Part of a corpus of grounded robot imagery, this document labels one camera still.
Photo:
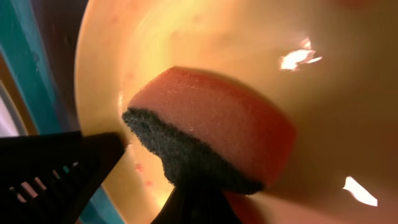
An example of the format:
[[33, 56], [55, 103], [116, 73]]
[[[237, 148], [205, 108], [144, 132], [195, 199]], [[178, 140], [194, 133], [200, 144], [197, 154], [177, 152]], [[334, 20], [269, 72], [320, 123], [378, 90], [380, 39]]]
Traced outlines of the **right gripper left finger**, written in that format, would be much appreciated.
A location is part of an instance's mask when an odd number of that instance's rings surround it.
[[185, 191], [175, 187], [166, 203], [151, 224], [185, 224], [188, 223]]

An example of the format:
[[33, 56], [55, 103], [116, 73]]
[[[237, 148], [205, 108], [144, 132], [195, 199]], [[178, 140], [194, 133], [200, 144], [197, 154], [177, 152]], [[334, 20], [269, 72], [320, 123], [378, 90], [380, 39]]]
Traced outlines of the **yellow plate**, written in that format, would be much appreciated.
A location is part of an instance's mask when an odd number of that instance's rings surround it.
[[290, 162], [250, 196], [267, 223], [397, 222], [397, 1], [90, 1], [75, 58], [83, 134], [126, 153], [103, 182], [125, 223], [149, 223], [172, 186], [121, 121], [174, 66], [239, 80], [293, 121]]

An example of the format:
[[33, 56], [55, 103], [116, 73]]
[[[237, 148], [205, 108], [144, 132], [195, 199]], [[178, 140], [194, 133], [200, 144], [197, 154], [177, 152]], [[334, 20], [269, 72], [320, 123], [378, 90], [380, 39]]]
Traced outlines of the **light blue plate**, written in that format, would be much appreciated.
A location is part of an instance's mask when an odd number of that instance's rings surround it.
[[27, 136], [24, 122], [10, 94], [1, 82], [1, 138]]

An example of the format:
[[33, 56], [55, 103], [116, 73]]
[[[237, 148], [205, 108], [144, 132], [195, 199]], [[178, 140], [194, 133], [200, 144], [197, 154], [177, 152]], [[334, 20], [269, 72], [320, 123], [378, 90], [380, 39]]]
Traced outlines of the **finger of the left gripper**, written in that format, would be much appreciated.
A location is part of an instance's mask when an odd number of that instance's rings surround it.
[[1, 138], [1, 223], [75, 223], [123, 154], [116, 133]]

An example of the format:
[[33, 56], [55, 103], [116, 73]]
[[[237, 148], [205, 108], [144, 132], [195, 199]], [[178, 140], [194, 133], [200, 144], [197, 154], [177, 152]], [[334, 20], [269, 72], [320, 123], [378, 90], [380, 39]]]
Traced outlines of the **red and green sponge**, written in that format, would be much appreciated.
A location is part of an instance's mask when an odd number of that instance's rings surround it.
[[172, 67], [130, 100], [122, 119], [176, 186], [252, 195], [272, 185], [296, 130], [260, 94], [220, 75]]

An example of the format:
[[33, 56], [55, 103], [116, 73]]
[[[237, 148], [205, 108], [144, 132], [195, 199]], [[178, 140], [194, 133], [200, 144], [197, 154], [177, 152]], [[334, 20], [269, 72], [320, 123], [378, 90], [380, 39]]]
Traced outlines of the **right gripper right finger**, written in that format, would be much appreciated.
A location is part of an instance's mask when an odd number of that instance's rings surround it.
[[206, 194], [206, 220], [209, 224], [242, 224], [224, 193], [211, 189]]

